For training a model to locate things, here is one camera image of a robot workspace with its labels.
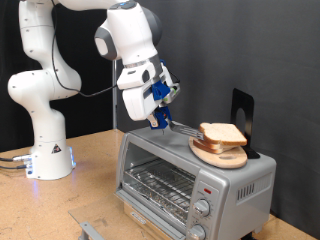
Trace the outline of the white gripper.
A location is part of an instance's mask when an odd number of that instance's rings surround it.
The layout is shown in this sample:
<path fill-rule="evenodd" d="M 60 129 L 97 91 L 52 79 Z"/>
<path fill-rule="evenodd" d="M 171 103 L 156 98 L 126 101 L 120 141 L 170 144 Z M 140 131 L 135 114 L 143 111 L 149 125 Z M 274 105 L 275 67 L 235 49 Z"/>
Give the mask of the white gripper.
<path fill-rule="evenodd" d="M 128 115 L 134 121 L 148 119 L 152 128 L 158 122 L 152 114 L 157 107 L 170 104 L 180 93 L 180 85 L 174 83 L 164 64 L 157 72 L 153 64 L 125 67 L 121 72 L 121 90 Z M 166 106 L 165 114 L 172 121 Z"/>

